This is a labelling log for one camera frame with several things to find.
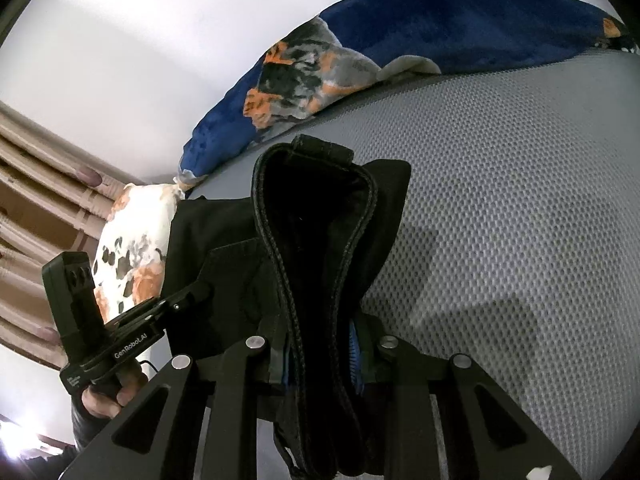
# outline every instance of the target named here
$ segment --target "black fabric bag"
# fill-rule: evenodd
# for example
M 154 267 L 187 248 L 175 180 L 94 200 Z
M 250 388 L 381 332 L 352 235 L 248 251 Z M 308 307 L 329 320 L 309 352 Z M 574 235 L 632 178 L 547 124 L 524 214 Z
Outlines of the black fabric bag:
M 196 278 L 214 288 L 168 328 L 174 353 L 220 353 L 284 314 L 290 373 L 275 437 L 300 478 L 374 472 L 383 452 L 351 384 L 349 324 L 396 238 L 410 167 L 352 158 L 298 136 L 257 161 L 250 199 L 182 202 L 172 223 L 162 296 Z

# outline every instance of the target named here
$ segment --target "black strap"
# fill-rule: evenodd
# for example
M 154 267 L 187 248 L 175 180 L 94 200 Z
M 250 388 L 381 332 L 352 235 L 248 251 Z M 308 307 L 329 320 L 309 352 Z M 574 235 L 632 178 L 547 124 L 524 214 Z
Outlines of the black strap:
M 276 445 L 278 453 L 287 465 L 287 469 L 289 469 L 291 480 L 312 480 L 311 476 L 293 463 L 293 458 L 287 450 L 287 442 L 284 439 L 282 428 L 280 428 L 277 422 L 273 423 L 273 443 Z
M 340 144 L 300 134 L 293 139 L 291 149 L 297 153 L 328 160 L 340 166 L 348 166 L 353 162 L 353 150 Z

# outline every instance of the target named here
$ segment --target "human hand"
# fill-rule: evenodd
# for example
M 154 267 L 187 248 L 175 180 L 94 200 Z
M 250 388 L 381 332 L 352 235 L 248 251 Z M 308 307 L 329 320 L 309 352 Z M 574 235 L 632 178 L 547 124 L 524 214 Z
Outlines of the human hand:
M 118 402 L 98 393 L 93 386 L 89 386 L 82 392 L 82 404 L 89 414 L 97 418 L 115 417 L 120 413 L 123 406 L 131 402 L 133 397 L 149 380 L 142 371 L 140 363 L 136 360 L 132 360 L 130 364 L 123 366 L 116 373 L 116 377 L 122 384 L 122 389 L 116 396 Z

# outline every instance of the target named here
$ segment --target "gray mesh chair back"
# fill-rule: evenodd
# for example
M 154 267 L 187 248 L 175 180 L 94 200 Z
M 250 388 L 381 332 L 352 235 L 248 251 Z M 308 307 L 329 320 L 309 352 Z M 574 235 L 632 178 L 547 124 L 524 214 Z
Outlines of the gray mesh chair back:
M 364 310 L 422 352 L 471 354 L 599 478 L 640 419 L 640 56 L 377 88 L 273 142 L 302 132 L 412 164 Z M 193 197 L 249 195 L 264 148 Z

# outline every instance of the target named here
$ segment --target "metal screw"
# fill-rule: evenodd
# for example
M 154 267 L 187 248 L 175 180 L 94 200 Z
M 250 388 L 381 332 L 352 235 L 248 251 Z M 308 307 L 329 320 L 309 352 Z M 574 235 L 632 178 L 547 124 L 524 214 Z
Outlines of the metal screw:
M 188 355 L 177 355 L 171 359 L 171 366 L 176 370 L 182 370 L 191 363 L 191 358 Z
M 380 338 L 380 346 L 392 350 L 398 346 L 398 338 L 392 335 L 385 335 Z
M 262 348 L 264 346 L 264 338 L 260 335 L 252 335 L 246 340 L 246 345 L 252 349 Z
M 458 368 L 471 368 L 471 357 L 458 354 L 453 357 L 453 364 Z

